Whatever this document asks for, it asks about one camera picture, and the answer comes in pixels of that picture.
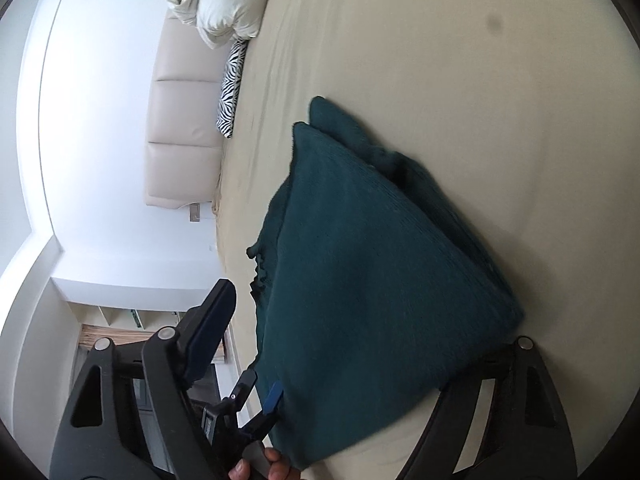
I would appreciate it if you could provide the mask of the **dark green knit garment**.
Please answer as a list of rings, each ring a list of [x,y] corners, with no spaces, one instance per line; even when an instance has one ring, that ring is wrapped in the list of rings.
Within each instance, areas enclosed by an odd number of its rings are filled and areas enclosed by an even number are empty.
[[[317,96],[258,239],[257,390],[306,468],[385,429],[521,323],[498,266],[415,160]]]

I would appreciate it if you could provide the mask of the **wall socket plate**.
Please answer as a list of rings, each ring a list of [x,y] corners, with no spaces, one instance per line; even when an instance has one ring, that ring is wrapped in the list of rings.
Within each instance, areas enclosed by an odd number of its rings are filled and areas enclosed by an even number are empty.
[[[189,221],[192,223],[201,221],[201,205],[199,203],[189,205]]]

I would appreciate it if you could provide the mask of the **beige padded headboard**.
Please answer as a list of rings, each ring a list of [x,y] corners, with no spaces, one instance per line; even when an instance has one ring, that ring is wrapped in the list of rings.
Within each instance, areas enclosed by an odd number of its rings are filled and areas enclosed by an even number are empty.
[[[214,199],[224,136],[216,126],[230,46],[212,49],[198,31],[167,14],[146,118],[144,200],[178,209]]]

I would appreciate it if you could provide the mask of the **beige bed sheet mattress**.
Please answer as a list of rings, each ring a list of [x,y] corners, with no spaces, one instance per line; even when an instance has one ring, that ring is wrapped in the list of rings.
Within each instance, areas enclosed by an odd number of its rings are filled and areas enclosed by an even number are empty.
[[[269,0],[217,203],[242,365],[246,251],[314,96],[420,162],[476,229],[588,466],[639,388],[639,50],[611,0]]]

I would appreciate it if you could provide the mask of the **peach window curtain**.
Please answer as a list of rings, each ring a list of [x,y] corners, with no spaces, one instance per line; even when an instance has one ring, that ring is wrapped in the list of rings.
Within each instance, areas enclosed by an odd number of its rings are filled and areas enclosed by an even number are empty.
[[[147,341],[152,336],[153,332],[147,332],[146,330],[122,330],[121,328],[82,324],[78,346],[90,350],[102,338],[111,339],[114,344],[135,344],[136,342]]]

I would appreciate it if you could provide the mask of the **zebra print pillow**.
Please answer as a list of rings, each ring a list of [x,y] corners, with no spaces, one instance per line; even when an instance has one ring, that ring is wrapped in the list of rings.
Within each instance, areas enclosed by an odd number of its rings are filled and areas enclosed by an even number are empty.
[[[241,88],[248,40],[235,40],[232,44],[224,74],[222,75],[216,127],[227,139],[232,137],[236,106]]]

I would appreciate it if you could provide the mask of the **white wall shelf unit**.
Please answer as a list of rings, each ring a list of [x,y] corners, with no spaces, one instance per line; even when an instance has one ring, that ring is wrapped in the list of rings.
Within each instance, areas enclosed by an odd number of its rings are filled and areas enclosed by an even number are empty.
[[[186,315],[177,311],[154,311],[70,304],[70,310],[80,324],[156,332],[164,326],[177,326]]]

